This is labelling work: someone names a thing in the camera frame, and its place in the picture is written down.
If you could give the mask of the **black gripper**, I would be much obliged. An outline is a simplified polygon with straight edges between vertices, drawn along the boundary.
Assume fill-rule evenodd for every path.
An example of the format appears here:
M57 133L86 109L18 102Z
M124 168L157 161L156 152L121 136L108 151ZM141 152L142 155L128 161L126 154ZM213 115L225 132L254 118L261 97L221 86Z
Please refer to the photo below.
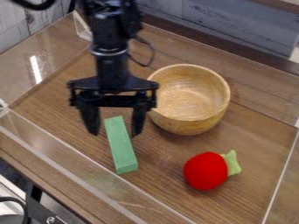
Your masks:
M94 107L133 108L132 136L136 137L142 132L146 112L156 107L158 84L130 73L126 52L93 52L92 55L96 75L68 82L69 105L78 107L85 128L93 136L100 128L98 109Z

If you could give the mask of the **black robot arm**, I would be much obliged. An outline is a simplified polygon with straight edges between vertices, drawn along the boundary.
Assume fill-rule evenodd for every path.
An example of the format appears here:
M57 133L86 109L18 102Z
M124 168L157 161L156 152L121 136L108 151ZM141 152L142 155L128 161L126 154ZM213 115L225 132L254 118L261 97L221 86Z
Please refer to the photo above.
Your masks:
M82 0L84 16L92 33L90 53L96 75L68 82L69 105L78 110L85 128L98 133L100 108L130 108L132 134L142 132L145 113L156 107L158 84L132 75L128 42L148 41L137 36L142 14L136 0Z

